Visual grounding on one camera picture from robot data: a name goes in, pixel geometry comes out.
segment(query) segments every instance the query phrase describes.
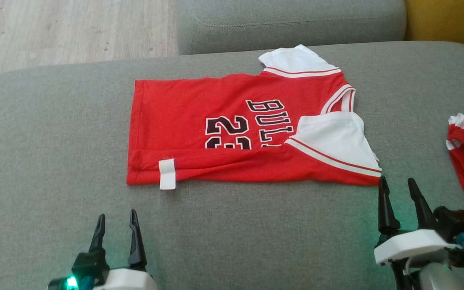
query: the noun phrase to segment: basketball jersey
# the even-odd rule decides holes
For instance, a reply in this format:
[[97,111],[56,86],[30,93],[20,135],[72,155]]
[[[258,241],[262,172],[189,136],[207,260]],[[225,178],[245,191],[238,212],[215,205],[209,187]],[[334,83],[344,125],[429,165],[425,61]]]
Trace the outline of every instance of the basketball jersey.
[[136,81],[127,184],[376,185],[381,169],[340,68],[302,45],[259,60],[265,69],[258,75]]

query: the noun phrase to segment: wooden floor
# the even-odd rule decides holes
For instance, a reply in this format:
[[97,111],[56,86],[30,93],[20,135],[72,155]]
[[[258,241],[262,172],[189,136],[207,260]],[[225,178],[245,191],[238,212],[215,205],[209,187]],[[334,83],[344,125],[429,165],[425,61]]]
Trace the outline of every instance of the wooden floor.
[[178,0],[0,0],[0,73],[177,55]]

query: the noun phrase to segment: green led light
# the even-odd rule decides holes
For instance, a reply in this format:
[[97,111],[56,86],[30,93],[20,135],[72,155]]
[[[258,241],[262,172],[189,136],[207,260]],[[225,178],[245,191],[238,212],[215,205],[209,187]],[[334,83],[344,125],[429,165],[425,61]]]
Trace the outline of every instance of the green led light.
[[70,276],[67,279],[66,284],[67,284],[68,290],[78,289],[78,283],[76,283],[76,278],[74,276]]

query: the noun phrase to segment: gray fabric surface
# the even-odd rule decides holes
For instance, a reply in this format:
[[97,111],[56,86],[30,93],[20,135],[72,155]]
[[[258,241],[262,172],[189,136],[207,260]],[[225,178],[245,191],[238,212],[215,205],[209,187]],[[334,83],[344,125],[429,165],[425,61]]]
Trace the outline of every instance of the gray fabric surface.
[[[313,47],[357,88],[355,110],[404,228],[416,178],[431,207],[464,209],[445,148],[464,113],[464,46]],[[125,266],[130,209],[160,289],[392,289],[374,264],[377,188],[322,182],[189,180],[125,185],[135,79],[256,74],[262,52],[50,66],[0,76],[0,289],[44,289],[87,251],[100,213],[110,266]],[[464,269],[455,274],[464,285]]]
[[181,0],[180,54],[403,40],[403,0]]

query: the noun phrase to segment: robotic arm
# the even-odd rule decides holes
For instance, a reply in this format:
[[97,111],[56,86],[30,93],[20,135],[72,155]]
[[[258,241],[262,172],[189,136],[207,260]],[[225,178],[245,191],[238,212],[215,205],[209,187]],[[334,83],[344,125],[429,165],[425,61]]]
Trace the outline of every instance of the robotic arm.
[[388,183],[384,176],[379,181],[381,235],[375,262],[391,266],[397,290],[462,290],[451,268],[464,267],[464,211],[440,206],[432,212],[414,179],[408,179],[408,186],[418,218],[416,231],[400,229]]
[[102,214],[98,218],[89,251],[76,257],[71,268],[72,275],[52,280],[47,290],[157,290],[155,281],[146,272],[146,254],[134,209],[130,213],[130,228],[132,241],[128,268],[111,270],[105,261],[105,215]]

